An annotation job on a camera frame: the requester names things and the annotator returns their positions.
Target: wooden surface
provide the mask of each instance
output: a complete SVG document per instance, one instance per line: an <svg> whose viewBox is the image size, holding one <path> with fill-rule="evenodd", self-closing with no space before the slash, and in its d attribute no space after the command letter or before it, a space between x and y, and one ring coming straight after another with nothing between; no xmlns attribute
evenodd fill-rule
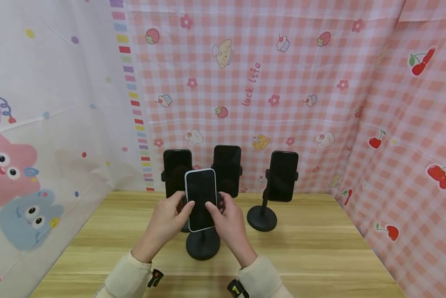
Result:
<svg viewBox="0 0 446 298"><path fill-rule="evenodd" d="M143 234L159 192L113 192L98 207L32 298L90 298L122 255ZM239 194L243 209L261 204L261 194ZM295 195L269 202L278 225L263 233L246 224L258 254L270 258L295 297L405 297L376 255L330 195ZM239 264L225 244L207 261L189 257L188 234L180 233L153 260L165 276L144 297L230 297L228 283Z"/></svg>

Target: black smartphone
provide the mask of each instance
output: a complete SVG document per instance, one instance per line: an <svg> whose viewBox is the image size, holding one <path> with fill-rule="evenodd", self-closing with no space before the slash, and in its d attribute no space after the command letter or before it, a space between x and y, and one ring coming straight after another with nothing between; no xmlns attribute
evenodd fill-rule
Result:
<svg viewBox="0 0 446 298"><path fill-rule="evenodd" d="M296 152L273 151L267 182L268 200L289 202L293 199L298 161Z"/></svg>
<svg viewBox="0 0 446 298"><path fill-rule="evenodd" d="M185 195L187 201L195 201L192 213L188 217L190 232L199 232L213 228L215 223L205 207L206 202L216 201L216 175L213 169L199 169L186 172Z"/></svg>
<svg viewBox="0 0 446 298"><path fill-rule="evenodd" d="M213 169L216 174L216 189L231 197L238 197L241 168L241 148L217 145L213 150Z"/></svg>
<svg viewBox="0 0 446 298"><path fill-rule="evenodd" d="M185 173L192 170L192 152L188 149L169 149L163 152L165 192L167 197L185 191Z"/></svg>

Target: cream sleeve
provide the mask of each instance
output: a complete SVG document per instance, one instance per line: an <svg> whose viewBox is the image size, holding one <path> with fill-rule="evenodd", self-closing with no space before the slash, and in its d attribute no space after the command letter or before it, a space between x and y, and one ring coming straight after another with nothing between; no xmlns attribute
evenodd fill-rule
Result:
<svg viewBox="0 0 446 298"><path fill-rule="evenodd" d="M129 252L107 276L95 298L142 298L151 275L152 264L136 260Z"/></svg>
<svg viewBox="0 0 446 298"><path fill-rule="evenodd" d="M238 272L238 280L250 297L292 298L271 261L260 255L250 266Z"/></svg>

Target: pink gingham backdrop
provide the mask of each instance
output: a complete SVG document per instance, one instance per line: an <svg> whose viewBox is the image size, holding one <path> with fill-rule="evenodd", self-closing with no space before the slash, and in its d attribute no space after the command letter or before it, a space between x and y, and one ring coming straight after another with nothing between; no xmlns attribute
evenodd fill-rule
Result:
<svg viewBox="0 0 446 298"><path fill-rule="evenodd" d="M446 297L446 0L181 3L126 0L160 170L166 149L208 167L239 145L241 191L262 192L271 152L298 152L296 192L333 194L408 297Z"/></svg>

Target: phone holder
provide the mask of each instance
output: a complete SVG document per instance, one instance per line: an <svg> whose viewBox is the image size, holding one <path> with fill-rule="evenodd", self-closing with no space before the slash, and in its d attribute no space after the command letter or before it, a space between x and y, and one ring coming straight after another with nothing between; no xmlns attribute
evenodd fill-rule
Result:
<svg viewBox="0 0 446 298"><path fill-rule="evenodd" d="M219 206L221 200L221 195L217 192L217 206ZM215 228L190 233L187 237L186 248L188 255L195 260L210 260L220 250L220 236L218 236Z"/></svg>
<svg viewBox="0 0 446 298"><path fill-rule="evenodd" d="M165 170L162 171L160 177L161 177L162 182L165 182L167 180L167 176L165 175ZM183 228L180 231L184 232L184 233L189 233L190 230L188 229L188 223L185 223L185 225L183 226Z"/></svg>
<svg viewBox="0 0 446 298"><path fill-rule="evenodd" d="M266 170L266 179L269 182L269 169ZM295 174L295 181L297 181L299 173ZM254 206L248 211L246 219L248 220L251 228L260 232L269 232L276 228L278 223L278 218L273 210L268 208L268 186L263 191L263 204L261 206Z"/></svg>
<svg viewBox="0 0 446 298"><path fill-rule="evenodd" d="M241 164L240 164L240 176L241 175L243 175L243 167L241 166ZM235 193L236 195L233 197L233 198L236 198L236 197L238 197L238 191Z"/></svg>

